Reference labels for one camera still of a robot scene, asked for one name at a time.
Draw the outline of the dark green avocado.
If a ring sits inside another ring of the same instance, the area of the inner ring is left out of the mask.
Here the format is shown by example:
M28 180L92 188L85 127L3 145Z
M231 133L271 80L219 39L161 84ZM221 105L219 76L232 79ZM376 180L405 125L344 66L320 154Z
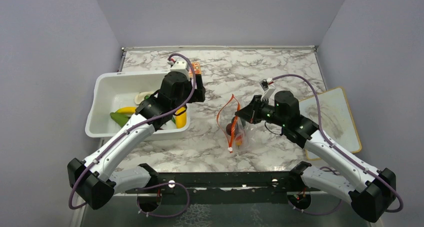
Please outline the dark green avocado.
M244 119L238 118L240 124L242 125L243 128L246 127L246 121Z

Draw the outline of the purple passion fruit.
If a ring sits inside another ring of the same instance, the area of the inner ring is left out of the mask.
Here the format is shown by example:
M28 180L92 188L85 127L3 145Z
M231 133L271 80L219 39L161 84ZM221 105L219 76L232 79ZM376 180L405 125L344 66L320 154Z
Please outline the purple passion fruit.
M235 136L238 132L237 125L236 124L233 125L232 123L227 124L225 131L229 136L232 136L232 135Z

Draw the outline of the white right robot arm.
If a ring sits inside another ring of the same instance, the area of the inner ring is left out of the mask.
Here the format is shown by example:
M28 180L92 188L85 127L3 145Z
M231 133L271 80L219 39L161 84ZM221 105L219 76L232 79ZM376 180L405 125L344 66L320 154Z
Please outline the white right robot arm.
M350 204L364 220L375 223L389 211L395 201L396 175L388 168L378 168L344 149L320 129L313 120L300 113L299 101L290 91L279 91L274 105L262 95L235 112L250 124L262 121L281 127L281 133L299 147L319 156L339 172L333 175L309 163L298 164L288 177L289 186L300 191L316 188Z

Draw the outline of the clear orange-zipper zip bag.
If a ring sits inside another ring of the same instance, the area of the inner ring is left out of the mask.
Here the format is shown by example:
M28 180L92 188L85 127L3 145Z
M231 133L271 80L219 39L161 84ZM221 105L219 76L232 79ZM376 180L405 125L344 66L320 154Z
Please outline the clear orange-zipper zip bag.
M245 104L239 101L234 94L221 107L216 115L216 124L224 136L224 147L229 153L244 151L253 143L255 129L253 125L235 115Z

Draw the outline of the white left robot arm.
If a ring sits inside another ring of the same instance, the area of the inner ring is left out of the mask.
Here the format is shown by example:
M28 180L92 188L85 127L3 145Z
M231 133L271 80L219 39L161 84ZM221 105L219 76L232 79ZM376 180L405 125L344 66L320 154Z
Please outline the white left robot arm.
M141 188L152 192L157 187L154 170L140 165L129 173L115 172L118 164L141 142L158 131L190 103L202 103L206 89L202 75L189 78L179 71L170 71L161 86L142 100L127 123L105 145L83 160L72 159L67 164L71 193L68 207L77 210L85 205L97 210L115 194Z

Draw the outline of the red bell pepper toy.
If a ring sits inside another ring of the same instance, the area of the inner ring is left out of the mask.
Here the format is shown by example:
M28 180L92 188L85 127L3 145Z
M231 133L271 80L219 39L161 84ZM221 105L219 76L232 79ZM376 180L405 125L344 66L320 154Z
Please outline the red bell pepper toy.
M234 137L234 144L236 147L241 147L244 144L245 141L245 135L244 134L237 134Z

